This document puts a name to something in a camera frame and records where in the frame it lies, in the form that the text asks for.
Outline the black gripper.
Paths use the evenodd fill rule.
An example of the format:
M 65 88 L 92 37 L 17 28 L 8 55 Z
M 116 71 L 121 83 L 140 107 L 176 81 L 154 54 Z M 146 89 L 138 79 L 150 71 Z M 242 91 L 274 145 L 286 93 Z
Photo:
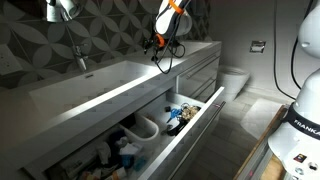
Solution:
M 174 35 L 165 39 L 160 34 L 156 33 L 152 34 L 149 39 L 143 41 L 143 52 L 147 53 L 150 48 L 156 53 L 168 50 L 174 57 L 181 58 L 181 55 L 177 54 L 179 46 L 181 46 L 181 43 L 176 40 Z

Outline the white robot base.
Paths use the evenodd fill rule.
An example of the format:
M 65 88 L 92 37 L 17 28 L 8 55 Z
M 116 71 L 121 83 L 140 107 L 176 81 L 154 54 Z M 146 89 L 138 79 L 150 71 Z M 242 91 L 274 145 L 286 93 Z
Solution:
M 301 24 L 298 41 L 320 58 L 320 0 Z M 284 169 L 298 180 L 320 180 L 320 69 L 310 74 L 268 145 Z

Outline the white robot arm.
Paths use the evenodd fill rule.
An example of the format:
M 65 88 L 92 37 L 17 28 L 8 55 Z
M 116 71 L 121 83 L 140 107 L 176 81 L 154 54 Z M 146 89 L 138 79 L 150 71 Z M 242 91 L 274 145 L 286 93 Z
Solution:
M 187 11 L 190 1 L 162 0 L 151 37 L 143 42 L 144 53 L 147 53 L 150 48 L 156 52 L 161 51 L 167 45 L 174 45 L 177 36 L 190 32 L 193 25 Z

